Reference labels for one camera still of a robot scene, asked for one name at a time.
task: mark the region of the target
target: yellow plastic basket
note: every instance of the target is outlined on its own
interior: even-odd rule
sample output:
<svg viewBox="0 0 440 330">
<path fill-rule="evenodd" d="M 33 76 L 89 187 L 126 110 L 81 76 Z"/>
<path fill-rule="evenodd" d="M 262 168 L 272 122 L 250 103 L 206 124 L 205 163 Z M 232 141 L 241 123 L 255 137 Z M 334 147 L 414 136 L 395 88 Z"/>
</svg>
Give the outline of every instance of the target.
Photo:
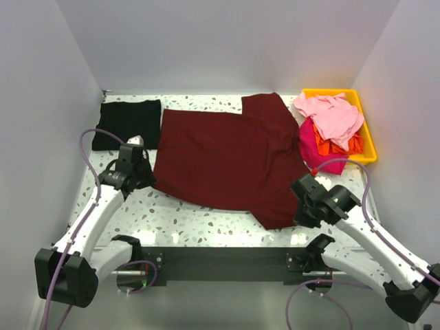
<svg viewBox="0 0 440 330">
<path fill-rule="evenodd" d="M 316 95 L 330 95 L 335 96 L 339 93 L 345 93 L 346 100 L 351 104 L 357 106 L 359 112 L 364 114 L 362 107 L 360 105 L 360 100 L 357 91 L 354 89 L 316 89 L 316 88 L 306 88 L 302 90 L 305 93 L 306 98 L 310 98 Z M 363 165 L 368 163 L 373 163 L 377 160 L 376 150 L 371 139 L 369 128 L 366 124 L 366 119 L 364 124 L 359 130 L 360 136 L 364 138 L 364 153 L 357 153 L 356 155 L 351 155 L 350 160 L 355 160 Z"/>
</svg>

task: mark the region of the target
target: t-shirt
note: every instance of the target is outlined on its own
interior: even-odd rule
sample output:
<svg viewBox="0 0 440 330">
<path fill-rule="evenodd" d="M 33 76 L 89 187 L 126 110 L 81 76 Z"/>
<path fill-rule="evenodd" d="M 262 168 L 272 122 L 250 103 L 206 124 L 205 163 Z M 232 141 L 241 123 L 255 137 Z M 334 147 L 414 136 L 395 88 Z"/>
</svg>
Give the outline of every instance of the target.
<svg viewBox="0 0 440 330">
<path fill-rule="evenodd" d="M 110 102 L 101 105 L 101 117 L 96 126 L 113 133 L 122 141 L 140 135 L 146 149 L 157 149 L 160 137 L 160 100 L 144 102 Z M 119 150 L 120 143 L 105 134 L 95 134 L 93 151 Z"/>
<path fill-rule="evenodd" d="M 308 173 L 298 123 L 276 93 L 242 98 L 243 114 L 164 110 L 154 188 L 191 203 L 249 210 L 266 229 L 294 225 L 289 185 Z"/>
</svg>

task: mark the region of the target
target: speckled white surface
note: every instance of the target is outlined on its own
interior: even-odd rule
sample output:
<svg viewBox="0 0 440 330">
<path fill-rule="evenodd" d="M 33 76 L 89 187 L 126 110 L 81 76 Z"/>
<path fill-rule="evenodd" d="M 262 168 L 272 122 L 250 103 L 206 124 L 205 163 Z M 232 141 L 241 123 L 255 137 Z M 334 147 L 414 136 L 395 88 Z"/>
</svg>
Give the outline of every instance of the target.
<svg viewBox="0 0 440 330">
<path fill-rule="evenodd" d="M 295 96 L 282 96 L 295 119 L 301 124 L 304 118 L 292 107 Z M 241 112 L 240 95 L 204 96 L 107 96 L 106 102 L 141 102 L 160 99 L 163 108 L 194 111 Z M 115 152 L 92 152 L 90 160 L 99 173 L 108 162 L 115 159 Z M 150 162 L 155 163 L 156 151 L 150 151 Z M 360 170 L 347 165 L 341 176 L 322 175 L 332 186 L 342 184 L 359 198 L 364 190 Z M 89 170 L 82 181 L 80 194 L 71 217 L 75 221 L 91 196 L 94 179 Z M 282 230 L 265 230 L 249 213 L 214 210 L 187 203 L 165 195 L 152 188 L 136 190 L 125 204 L 110 219 L 97 246 L 105 246 L 116 234 L 126 234 L 139 238 L 142 245 L 155 246 L 208 246 L 208 247 L 300 247 L 321 232 L 330 234 L 346 246 L 358 246 L 337 228 L 324 225 L 309 229 L 297 226 Z"/>
</svg>

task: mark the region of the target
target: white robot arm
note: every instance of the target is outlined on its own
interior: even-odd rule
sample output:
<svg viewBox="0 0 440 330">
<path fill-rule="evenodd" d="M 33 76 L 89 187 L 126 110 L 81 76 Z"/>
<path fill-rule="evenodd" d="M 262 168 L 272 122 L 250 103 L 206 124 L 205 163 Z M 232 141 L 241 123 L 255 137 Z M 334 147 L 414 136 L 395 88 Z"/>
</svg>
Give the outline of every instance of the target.
<svg viewBox="0 0 440 330">
<path fill-rule="evenodd" d="M 325 221 L 364 248 L 352 250 L 321 234 L 297 258 L 305 271 L 326 265 L 352 275 L 384 297 L 400 318 L 416 323 L 440 292 L 440 265 L 429 265 L 408 251 L 369 214 L 368 222 L 359 199 L 345 187 L 335 186 L 327 191 L 313 175 L 307 174 L 291 189 L 300 199 L 295 217 L 298 224 L 313 228 Z"/>
<path fill-rule="evenodd" d="M 63 251 L 68 253 L 56 279 L 52 300 L 78 307 L 90 304 L 99 281 L 113 270 L 129 261 L 142 259 L 140 241 L 130 236 L 115 236 L 106 248 L 94 252 L 99 236 L 128 195 L 134 189 L 155 183 L 140 137 L 130 139 L 121 146 L 114 164 L 114 170 L 111 169 L 113 163 L 110 163 L 99 176 L 101 197 L 86 222 L 79 229 L 77 226 L 80 222 L 75 222 L 51 249 L 41 249 L 36 255 L 36 279 L 41 298 L 47 297 Z M 415 256 L 371 217 L 368 222 L 359 199 L 345 187 L 336 186 L 327 191 L 313 175 L 308 174 L 295 181 L 291 189 L 300 199 L 295 218 L 299 225 L 320 227 L 320 222 L 325 221 L 338 227 L 364 248 L 355 251 L 321 234 L 296 259 L 304 266 L 305 272 L 323 265 L 346 272 L 384 297 L 400 318 L 415 323 L 440 292 L 440 265 L 429 265 Z M 95 203 L 94 199 L 90 199 L 79 219 Z M 76 238 L 72 241 L 72 233 L 76 230 Z M 380 235 L 394 248 L 385 244 Z"/>
<path fill-rule="evenodd" d="M 107 247 L 94 252 L 105 226 L 129 194 L 156 182 L 143 146 L 140 136 L 122 144 L 118 159 L 99 175 L 99 202 L 95 200 L 98 194 L 95 188 L 78 220 L 64 237 L 51 249 L 40 249 L 34 261 L 40 298 L 47 298 L 54 278 L 52 300 L 86 307 L 92 302 L 99 281 L 119 266 L 143 259 L 139 239 L 124 235 L 113 237 Z M 56 268 L 61 262 L 58 274 Z"/>
</svg>

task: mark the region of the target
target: white enclosure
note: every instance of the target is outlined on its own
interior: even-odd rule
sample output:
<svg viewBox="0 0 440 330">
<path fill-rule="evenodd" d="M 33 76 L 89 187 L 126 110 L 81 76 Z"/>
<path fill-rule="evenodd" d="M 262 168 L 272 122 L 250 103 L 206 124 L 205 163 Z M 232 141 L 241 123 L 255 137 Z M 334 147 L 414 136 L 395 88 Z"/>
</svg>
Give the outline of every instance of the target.
<svg viewBox="0 0 440 330">
<path fill-rule="evenodd" d="M 101 89 L 357 89 L 379 155 L 370 169 L 382 223 L 440 261 L 439 12 L 437 0 L 0 1 L 0 329 L 31 317 L 33 259 L 72 213 L 78 138 L 97 123 Z M 434 328 L 436 312 L 423 315 Z"/>
</svg>

